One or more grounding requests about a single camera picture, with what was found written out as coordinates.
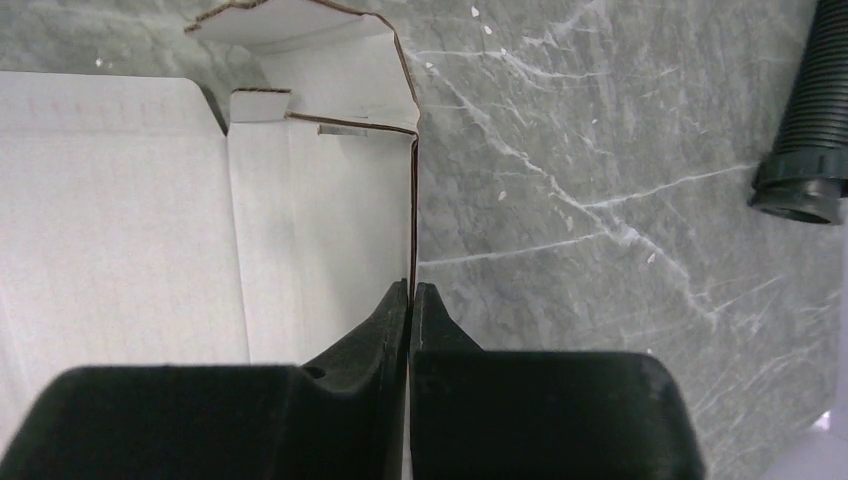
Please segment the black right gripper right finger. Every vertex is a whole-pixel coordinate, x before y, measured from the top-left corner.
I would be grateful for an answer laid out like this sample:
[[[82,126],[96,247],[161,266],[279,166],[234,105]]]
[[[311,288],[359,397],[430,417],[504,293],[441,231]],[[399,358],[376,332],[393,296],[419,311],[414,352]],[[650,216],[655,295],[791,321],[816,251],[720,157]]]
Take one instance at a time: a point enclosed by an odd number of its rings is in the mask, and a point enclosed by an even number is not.
[[[487,351],[418,285],[411,317],[417,479],[702,479],[669,370],[622,351]]]

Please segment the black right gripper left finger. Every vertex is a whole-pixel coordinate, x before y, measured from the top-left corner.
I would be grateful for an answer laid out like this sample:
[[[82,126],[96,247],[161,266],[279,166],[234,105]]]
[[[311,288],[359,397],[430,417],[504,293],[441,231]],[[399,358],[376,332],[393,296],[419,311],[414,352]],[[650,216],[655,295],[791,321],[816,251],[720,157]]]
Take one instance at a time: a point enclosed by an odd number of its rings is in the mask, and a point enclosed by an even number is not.
[[[398,479],[408,286],[296,365],[90,366],[40,394],[5,479]]]

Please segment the white cardboard box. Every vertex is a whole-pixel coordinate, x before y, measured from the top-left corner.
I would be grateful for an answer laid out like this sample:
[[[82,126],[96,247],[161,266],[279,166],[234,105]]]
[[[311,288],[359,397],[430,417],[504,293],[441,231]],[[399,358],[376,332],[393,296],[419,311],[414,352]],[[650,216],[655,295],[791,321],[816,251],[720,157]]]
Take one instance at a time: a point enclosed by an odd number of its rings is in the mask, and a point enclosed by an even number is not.
[[[81,365],[293,364],[416,270],[420,110],[380,15],[237,3],[219,122],[185,78],[1,75],[1,442]]]

